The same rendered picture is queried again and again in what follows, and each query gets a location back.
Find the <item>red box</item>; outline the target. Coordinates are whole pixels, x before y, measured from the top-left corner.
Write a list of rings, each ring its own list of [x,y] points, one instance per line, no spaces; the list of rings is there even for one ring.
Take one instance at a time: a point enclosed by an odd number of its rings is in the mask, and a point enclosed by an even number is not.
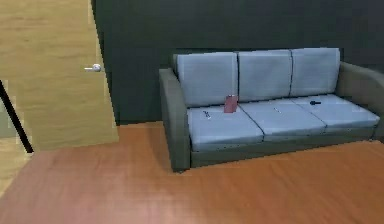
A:
[[[238,97],[236,95],[228,95],[225,99],[224,112],[234,113],[237,110]]]

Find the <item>grey sofa with pale cushions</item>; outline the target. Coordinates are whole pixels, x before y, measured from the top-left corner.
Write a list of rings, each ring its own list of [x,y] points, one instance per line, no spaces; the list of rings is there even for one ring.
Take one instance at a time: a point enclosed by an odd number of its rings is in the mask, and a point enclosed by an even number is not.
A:
[[[160,70],[159,84],[175,172],[362,140],[384,143],[384,74],[342,61],[337,48],[180,53]],[[234,113],[224,112],[228,95],[238,97]]]

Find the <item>light wooden room door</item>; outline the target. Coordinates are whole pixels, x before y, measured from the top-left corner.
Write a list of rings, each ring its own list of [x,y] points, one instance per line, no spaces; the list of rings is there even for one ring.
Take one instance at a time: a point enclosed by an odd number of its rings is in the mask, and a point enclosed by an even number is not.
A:
[[[0,0],[0,81],[35,151],[118,140],[91,0]]]

